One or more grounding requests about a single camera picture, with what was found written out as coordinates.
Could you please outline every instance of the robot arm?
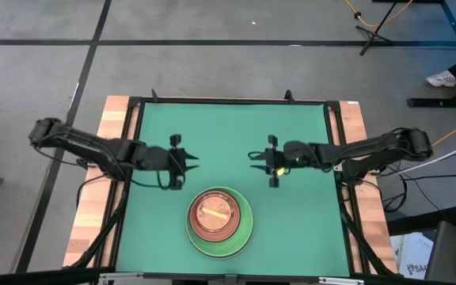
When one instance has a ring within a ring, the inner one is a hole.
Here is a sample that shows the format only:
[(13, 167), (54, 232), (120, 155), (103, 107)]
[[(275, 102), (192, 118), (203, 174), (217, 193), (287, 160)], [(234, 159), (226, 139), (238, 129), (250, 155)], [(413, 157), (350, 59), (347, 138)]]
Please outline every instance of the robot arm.
[(36, 149), (59, 147), (85, 162), (95, 163), (104, 174), (117, 181), (125, 181), (133, 169), (165, 170), (170, 175), (168, 188), (180, 189), (181, 181), (177, 178), (196, 167), (186, 166), (186, 159), (197, 158), (177, 147), (180, 135), (170, 137), (171, 148), (166, 150), (130, 139), (103, 139), (68, 127), (59, 119), (46, 118), (36, 121), (28, 138)]
[(341, 164), (344, 181), (356, 181), (367, 172), (388, 164), (407, 160), (421, 162), (432, 156), (432, 147), (424, 131), (398, 128), (376, 138), (343, 146), (313, 142), (286, 142), (283, 151), (277, 150), (277, 138), (268, 136), (271, 147), (263, 152), (251, 152), (251, 160), (264, 160), (265, 165), (252, 167), (271, 175), (270, 187), (279, 187), (279, 176), (286, 169), (312, 167), (325, 172)]

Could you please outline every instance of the white sneaker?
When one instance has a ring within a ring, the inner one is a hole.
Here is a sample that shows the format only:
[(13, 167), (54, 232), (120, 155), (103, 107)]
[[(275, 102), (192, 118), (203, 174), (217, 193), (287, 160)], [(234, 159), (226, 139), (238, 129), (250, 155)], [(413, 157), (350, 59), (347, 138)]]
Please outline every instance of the white sneaker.
[(428, 83), (435, 87), (453, 87), (456, 85), (455, 76), (453, 76), (453, 74), (448, 70), (443, 71), (440, 74), (429, 76), (425, 80), (427, 80)]

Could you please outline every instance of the green table mat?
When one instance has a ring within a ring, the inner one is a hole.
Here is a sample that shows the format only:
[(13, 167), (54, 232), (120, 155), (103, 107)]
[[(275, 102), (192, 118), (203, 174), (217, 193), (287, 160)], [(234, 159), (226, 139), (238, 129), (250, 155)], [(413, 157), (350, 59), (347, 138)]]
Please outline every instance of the green table mat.
[[(327, 143), (323, 106), (288, 104), (145, 103), (140, 140), (181, 146), (198, 161), (180, 191), (130, 187), (118, 272), (244, 274), (263, 276), (349, 276), (346, 246), (333, 175), (293, 169), (269, 188), (247, 153), (268, 146), (268, 135), (286, 141)], [(163, 183), (168, 174), (162, 173)], [(133, 179), (156, 184), (154, 172)], [(253, 235), (237, 255), (216, 260), (197, 252), (186, 237), (184, 217), (198, 193), (213, 186), (240, 192), (253, 209)]]

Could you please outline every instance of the wooden table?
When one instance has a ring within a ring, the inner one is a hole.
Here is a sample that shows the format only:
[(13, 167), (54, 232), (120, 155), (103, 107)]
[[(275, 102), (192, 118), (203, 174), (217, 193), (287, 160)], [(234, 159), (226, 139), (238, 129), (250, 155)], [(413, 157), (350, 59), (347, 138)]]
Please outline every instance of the wooden table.
[[(123, 130), (124, 117), (126, 116), (128, 96), (108, 96), (105, 102), (103, 114), (101, 116), (100, 126), (97, 135), (102, 138), (120, 138)], [(347, 143), (352, 143), (362, 139), (366, 139), (367, 135), (363, 125), (362, 113), (358, 102), (341, 101), (340, 102), (342, 120), (344, 125), (344, 133)], [(133, 138), (136, 117), (138, 109), (135, 108), (130, 122), (128, 139)], [(335, 144), (339, 143), (337, 134), (337, 126), (333, 112), (330, 114), (332, 122), (332, 130), (334, 134)], [(87, 172), (86, 180), (98, 177), (101, 175), (99, 169), (90, 169)], [(377, 183), (372, 175), (367, 175), (364, 180)], [(105, 205), (108, 199), (108, 188), (110, 185), (109, 179), (99, 179), (84, 186), (80, 204), (78, 205), (77, 214), (75, 216), (73, 229), (71, 231), (70, 241), (66, 250), (66, 256), (63, 264), (73, 264), (89, 247), (90, 243), (98, 235)], [(118, 187), (118, 193), (122, 189), (122, 183)], [(393, 257), (393, 250), (390, 244), (390, 236), (386, 227), (385, 214), (382, 208), (381, 197), (379, 191), (371, 185), (361, 184), (356, 187), (356, 198), (359, 205), (359, 214), (362, 220), (363, 234), (376, 252), (379, 258), (385, 263), (386, 267), (396, 272), (397, 267)], [(108, 236), (105, 242), (104, 255), (101, 258), (101, 264), (108, 264), (108, 256), (110, 254), (112, 244), (112, 235)], [(355, 239), (350, 234), (350, 245), (353, 255), (353, 263), (356, 272), (362, 271), (362, 265), (359, 258), (359, 247)]]

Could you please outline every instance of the copper bowl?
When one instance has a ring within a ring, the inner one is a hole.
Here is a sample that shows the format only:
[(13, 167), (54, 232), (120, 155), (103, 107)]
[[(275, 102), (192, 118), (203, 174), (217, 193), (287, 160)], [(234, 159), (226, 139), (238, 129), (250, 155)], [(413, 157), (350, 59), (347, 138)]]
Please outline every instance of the copper bowl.
[(229, 194), (212, 190), (192, 203), (189, 222), (199, 237), (206, 241), (224, 241), (234, 234), (241, 219), (237, 201)]

